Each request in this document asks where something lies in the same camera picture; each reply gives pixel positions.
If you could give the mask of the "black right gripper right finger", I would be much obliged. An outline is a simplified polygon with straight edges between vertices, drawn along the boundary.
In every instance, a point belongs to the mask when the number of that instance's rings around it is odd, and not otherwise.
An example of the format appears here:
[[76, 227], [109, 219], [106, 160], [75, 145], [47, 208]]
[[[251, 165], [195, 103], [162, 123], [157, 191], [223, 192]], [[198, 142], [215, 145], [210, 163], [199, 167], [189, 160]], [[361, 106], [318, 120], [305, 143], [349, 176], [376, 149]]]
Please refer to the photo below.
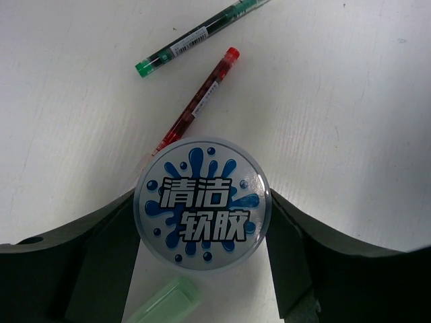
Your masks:
[[429, 322], [430, 248], [363, 242], [273, 192], [267, 249], [284, 322]]

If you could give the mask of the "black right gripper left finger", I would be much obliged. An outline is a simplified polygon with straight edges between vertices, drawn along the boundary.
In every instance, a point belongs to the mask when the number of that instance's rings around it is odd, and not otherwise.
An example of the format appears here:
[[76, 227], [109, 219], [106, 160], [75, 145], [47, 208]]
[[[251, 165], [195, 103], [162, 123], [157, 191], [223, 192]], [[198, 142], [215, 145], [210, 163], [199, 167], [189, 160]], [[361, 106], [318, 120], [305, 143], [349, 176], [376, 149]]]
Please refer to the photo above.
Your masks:
[[121, 322], [140, 242], [133, 194], [1, 245], [1, 321]]

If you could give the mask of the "green highlighter marker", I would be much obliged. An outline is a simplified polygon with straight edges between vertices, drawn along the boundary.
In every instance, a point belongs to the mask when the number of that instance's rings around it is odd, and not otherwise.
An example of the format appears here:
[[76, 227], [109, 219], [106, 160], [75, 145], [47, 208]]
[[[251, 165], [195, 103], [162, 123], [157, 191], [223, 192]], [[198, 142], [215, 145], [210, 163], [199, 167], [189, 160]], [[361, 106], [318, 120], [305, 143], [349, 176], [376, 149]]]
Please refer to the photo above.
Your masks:
[[183, 322], [200, 302], [196, 286], [189, 279], [178, 277], [147, 300], [127, 322]]

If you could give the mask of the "cleaning gel jar blue label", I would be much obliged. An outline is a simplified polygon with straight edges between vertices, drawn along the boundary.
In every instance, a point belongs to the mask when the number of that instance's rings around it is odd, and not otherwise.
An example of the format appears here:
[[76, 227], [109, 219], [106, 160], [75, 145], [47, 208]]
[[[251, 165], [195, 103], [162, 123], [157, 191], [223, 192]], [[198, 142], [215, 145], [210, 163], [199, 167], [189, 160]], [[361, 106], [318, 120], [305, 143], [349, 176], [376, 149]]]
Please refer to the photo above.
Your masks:
[[232, 268], [260, 246], [271, 219], [268, 181], [239, 146], [195, 137], [158, 152], [134, 191], [139, 236], [160, 261], [182, 271]]

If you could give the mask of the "green gel pen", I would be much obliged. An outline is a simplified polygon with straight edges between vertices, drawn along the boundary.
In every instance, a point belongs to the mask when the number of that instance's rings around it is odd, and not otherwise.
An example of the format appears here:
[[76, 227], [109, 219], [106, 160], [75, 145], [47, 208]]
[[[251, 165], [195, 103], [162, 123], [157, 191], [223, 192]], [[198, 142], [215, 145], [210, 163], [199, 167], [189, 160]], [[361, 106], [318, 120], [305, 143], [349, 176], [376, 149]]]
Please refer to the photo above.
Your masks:
[[135, 68], [138, 74], [141, 77], [147, 77], [162, 65], [169, 63], [177, 56], [266, 3], [267, 1], [264, 0], [246, 0], [233, 3], [231, 6], [223, 9], [213, 17], [136, 64]]

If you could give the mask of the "red gel pen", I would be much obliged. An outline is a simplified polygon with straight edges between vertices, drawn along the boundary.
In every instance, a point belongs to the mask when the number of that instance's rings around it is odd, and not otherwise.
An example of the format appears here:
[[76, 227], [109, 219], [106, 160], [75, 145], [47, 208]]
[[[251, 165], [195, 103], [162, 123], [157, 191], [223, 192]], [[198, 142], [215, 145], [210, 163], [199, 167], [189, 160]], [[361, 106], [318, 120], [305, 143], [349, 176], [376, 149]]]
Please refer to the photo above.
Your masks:
[[209, 74], [203, 85], [199, 88], [197, 93], [193, 96], [191, 101], [182, 111], [181, 115], [177, 118], [170, 130], [166, 133], [164, 138], [160, 141], [159, 145], [155, 148], [153, 153], [147, 154], [141, 163], [138, 165], [138, 170], [141, 171], [159, 151], [168, 145], [180, 140], [190, 127], [192, 122], [196, 119], [199, 112], [206, 105], [212, 93], [219, 87], [225, 76], [231, 70], [234, 63], [239, 59], [240, 52], [234, 47], [230, 47], [224, 57], [215, 66], [213, 71]]

